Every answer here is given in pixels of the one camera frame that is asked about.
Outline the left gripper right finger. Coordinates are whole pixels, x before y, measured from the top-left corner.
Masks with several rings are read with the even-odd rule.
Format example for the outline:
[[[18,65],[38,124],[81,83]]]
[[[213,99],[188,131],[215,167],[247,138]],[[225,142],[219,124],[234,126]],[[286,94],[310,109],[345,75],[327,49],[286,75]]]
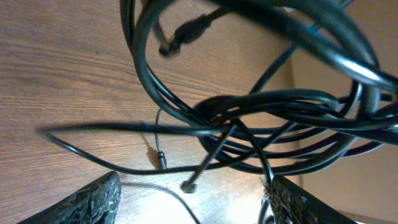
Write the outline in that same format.
[[[356,224],[283,176],[265,185],[263,222],[276,224]]]

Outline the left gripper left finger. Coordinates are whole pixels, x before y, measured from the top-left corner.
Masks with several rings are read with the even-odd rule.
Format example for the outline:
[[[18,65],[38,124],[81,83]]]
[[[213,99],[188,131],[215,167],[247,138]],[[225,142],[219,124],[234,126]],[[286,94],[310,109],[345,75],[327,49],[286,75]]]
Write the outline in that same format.
[[[119,174],[111,171],[21,221],[33,224],[114,224],[121,202]]]

